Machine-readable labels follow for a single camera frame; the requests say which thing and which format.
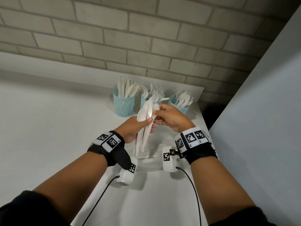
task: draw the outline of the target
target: wire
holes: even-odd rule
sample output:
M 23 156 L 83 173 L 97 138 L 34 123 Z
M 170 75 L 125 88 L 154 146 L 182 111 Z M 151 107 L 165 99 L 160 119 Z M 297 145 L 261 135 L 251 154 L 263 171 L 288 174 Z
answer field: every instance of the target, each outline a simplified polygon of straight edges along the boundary
M 107 188 L 109 187 L 109 185 L 111 184 L 111 182 L 113 182 L 113 180 L 115 178 L 119 178 L 120 175 L 118 176 L 115 176 L 110 182 L 109 184 L 107 185 L 107 187 L 104 189 L 104 191 L 102 192 L 102 195 L 100 196 L 100 198 L 103 196 L 104 192 L 106 192 Z M 86 223 L 86 221 L 88 220 L 89 216 L 91 215 L 91 213 L 93 212 L 93 210 L 95 209 L 96 205 L 98 204 L 98 202 L 100 201 L 100 198 L 98 199 L 98 201 L 96 202 L 96 204 L 94 205 L 93 209 L 91 210 L 91 212 L 89 213 L 88 217 L 86 218 L 85 222 L 82 224 L 82 226 L 84 226 L 84 224 Z
M 195 190 L 195 187 L 194 187 L 194 185 L 193 185 L 193 182 L 191 181 L 191 179 L 190 179 L 190 177 L 188 176 L 188 174 L 187 174 L 182 168 L 180 168 L 180 167 L 175 167 L 175 168 L 177 168 L 177 169 L 183 171 L 183 172 L 187 175 L 187 177 L 189 178 L 189 180 L 190 180 L 190 182 L 191 182 L 191 184 L 192 184 L 192 187 L 193 187 L 193 189 L 194 189 L 195 195 L 197 196 L 198 207 L 199 207 L 199 215 L 200 215 L 200 225 L 202 226 L 202 221 L 201 221 L 201 210 L 200 210 L 200 204 L 199 204 L 198 194 L 197 194 L 197 191 Z

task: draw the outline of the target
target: light blue basket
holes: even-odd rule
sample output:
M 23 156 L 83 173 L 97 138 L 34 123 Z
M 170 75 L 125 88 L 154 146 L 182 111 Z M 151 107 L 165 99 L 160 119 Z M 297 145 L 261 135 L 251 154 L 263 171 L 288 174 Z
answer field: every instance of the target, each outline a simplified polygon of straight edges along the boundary
M 145 102 L 146 102 L 146 101 L 145 101 L 145 99 L 143 99 L 142 94 L 141 94 L 140 109 L 142 109 L 142 107 L 143 107 L 143 105 L 144 105 Z
M 176 100 L 175 94 L 174 94 L 169 98 L 168 104 L 175 106 L 178 110 L 181 111 L 181 113 L 186 114 L 186 112 L 188 111 L 190 106 L 188 106 L 188 107 L 179 107 L 179 106 L 174 105 L 174 103 L 176 103 L 176 102 L 177 102 L 177 100 Z
M 113 90 L 115 113 L 120 117 L 130 117 L 133 114 L 135 95 L 131 98 L 119 98 L 118 89 Z

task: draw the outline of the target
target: forearm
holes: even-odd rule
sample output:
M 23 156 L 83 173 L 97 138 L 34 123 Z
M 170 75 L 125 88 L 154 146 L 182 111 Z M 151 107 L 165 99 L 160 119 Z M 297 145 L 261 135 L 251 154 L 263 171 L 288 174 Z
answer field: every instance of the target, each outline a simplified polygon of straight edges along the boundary
M 246 207 L 252 199 L 215 157 L 199 158 L 191 172 L 208 224 L 223 220 Z
M 33 191 L 47 197 L 71 223 L 107 169 L 103 155 L 87 152 Z

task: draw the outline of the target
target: black and white square pattern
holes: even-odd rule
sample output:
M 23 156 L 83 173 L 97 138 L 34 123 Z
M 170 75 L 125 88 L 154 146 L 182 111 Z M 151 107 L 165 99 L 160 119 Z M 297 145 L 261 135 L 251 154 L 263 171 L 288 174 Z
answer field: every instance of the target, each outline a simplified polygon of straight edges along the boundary
M 106 138 L 108 138 L 109 135 L 102 134 L 100 137 L 98 137 L 98 140 L 104 141 Z
M 113 149 L 116 147 L 116 145 L 118 144 L 116 140 L 114 140 L 113 137 L 111 137 L 108 141 L 107 144 Z
M 182 142 L 182 139 L 181 139 L 181 138 L 179 138 L 179 139 L 177 140 L 177 144 L 178 144 L 178 147 L 179 147 L 179 148 L 182 148 L 182 147 L 184 147 L 184 144 L 183 144 L 183 142 Z
M 198 140 L 205 138 L 205 135 L 203 134 L 203 132 L 201 130 L 194 132 L 194 134 L 196 135 Z
M 135 169 L 136 169 L 136 165 L 134 165 L 134 164 L 132 163 L 131 168 L 129 169 L 129 172 L 134 173 L 134 172 L 135 172 Z
M 163 154 L 163 161 L 169 161 L 169 160 L 170 160 L 169 153 L 164 153 Z
M 185 138 L 186 138 L 186 140 L 188 141 L 188 143 L 191 143 L 191 142 L 197 140 L 197 139 L 194 137 L 194 134 L 193 134 L 193 133 L 189 133 L 189 134 L 185 135 Z

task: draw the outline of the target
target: person's right arm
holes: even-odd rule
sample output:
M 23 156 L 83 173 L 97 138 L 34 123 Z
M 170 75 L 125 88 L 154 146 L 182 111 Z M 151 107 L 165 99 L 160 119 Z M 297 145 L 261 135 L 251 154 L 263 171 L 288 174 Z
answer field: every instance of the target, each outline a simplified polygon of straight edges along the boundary
M 174 106 L 161 104 L 160 109 L 154 111 L 157 115 L 154 124 L 167 125 L 179 133 L 195 127 Z M 255 207 L 246 191 L 216 157 L 197 159 L 191 163 L 191 172 L 208 224 L 247 207 Z

